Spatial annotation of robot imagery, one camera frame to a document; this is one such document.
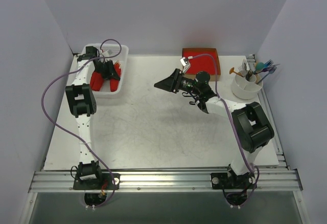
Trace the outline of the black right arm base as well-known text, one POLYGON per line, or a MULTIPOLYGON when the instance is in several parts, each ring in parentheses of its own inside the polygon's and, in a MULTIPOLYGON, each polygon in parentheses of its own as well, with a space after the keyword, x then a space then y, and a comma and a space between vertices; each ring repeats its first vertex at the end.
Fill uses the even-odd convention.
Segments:
POLYGON ((250 199, 257 187, 259 177, 254 173, 236 175, 232 171, 211 173, 211 185, 214 190, 222 190, 223 196, 231 208, 240 209, 250 199))

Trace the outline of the white plastic basket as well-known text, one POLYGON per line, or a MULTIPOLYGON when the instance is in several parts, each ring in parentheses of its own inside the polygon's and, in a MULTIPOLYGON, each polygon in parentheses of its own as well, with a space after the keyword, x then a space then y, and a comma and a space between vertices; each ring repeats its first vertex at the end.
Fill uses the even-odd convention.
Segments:
POLYGON ((87 44, 82 52, 74 57, 72 71, 78 70, 96 55, 106 57, 106 59, 88 63, 83 70, 72 74, 67 84, 89 84, 96 98, 109 98, 117 95, 123 84, 128 53, 129 49, 126 45, 87 44))

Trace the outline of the red paper napkin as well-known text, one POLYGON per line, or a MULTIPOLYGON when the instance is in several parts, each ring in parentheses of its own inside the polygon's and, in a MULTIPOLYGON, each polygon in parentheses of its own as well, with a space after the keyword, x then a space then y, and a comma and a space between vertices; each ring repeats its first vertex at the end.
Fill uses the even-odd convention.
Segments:
MULTIPOLYGON (((115 71, 117 72, 119 78, 121 77, 121 74, 122 74, 122 69, 121 69, 121 64, 119 61, 117 61, 115 64, 114 64, 114 69, 115 71)), ((116 80, 116 79, 111 79, 110 80, 110 91, 111 92, 115 92, 117 91, 118 89, 118 86, 119 86, 119 80, 116 80)))

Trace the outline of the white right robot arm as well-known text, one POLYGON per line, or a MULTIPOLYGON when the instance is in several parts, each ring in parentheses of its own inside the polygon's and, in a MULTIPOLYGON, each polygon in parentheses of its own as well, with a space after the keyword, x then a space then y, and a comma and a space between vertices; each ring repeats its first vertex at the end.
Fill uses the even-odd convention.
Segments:
POLYGON ((190 79, 184 76, 182 70, 175 69, 154 87, 175 94, 184 91, 202 112, 228 118, 240 153, 230 163, 231 172, 226 180, 231 187, 237 188, 245 182, 245 174, 254 172, 254 161, 274 137, 274 130, 259 103, 245 104, 223 99, 218 91, 210 87, 210 79, 205 71, 190 79))

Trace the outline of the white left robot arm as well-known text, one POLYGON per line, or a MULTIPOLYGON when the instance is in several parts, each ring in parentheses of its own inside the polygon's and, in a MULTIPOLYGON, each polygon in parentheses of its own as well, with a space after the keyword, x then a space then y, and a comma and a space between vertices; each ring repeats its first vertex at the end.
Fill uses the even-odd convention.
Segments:
POLYGON ((65 88, 68 106, 75 117, 80 144, 79 164, 76 182, 87 184, 97 189, 103 184, 103 175, 99 161, 91 153, 91 116, 97 111, 93 91, 99 91, 103 83, 111 82, 110 90, 118 89, 121 79, 121 67, 118 62, 105 60, 108 52, 101 52, 94 46, 87 46, 85 53, 77 58, 76 77, 71 85, 65 88))

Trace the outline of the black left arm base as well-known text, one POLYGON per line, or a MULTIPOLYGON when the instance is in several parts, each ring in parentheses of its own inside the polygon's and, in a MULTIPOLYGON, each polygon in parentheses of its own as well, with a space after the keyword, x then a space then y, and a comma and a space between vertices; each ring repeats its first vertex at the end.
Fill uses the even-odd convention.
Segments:
POLYGON ((113 173, 113 178, 109 173, 102 174, 102 179, 97 180, 74 180, 73 189, 85 191, 83 200, 87 207, 99 208, 107 204, 120 187, 121 175, 113 173))

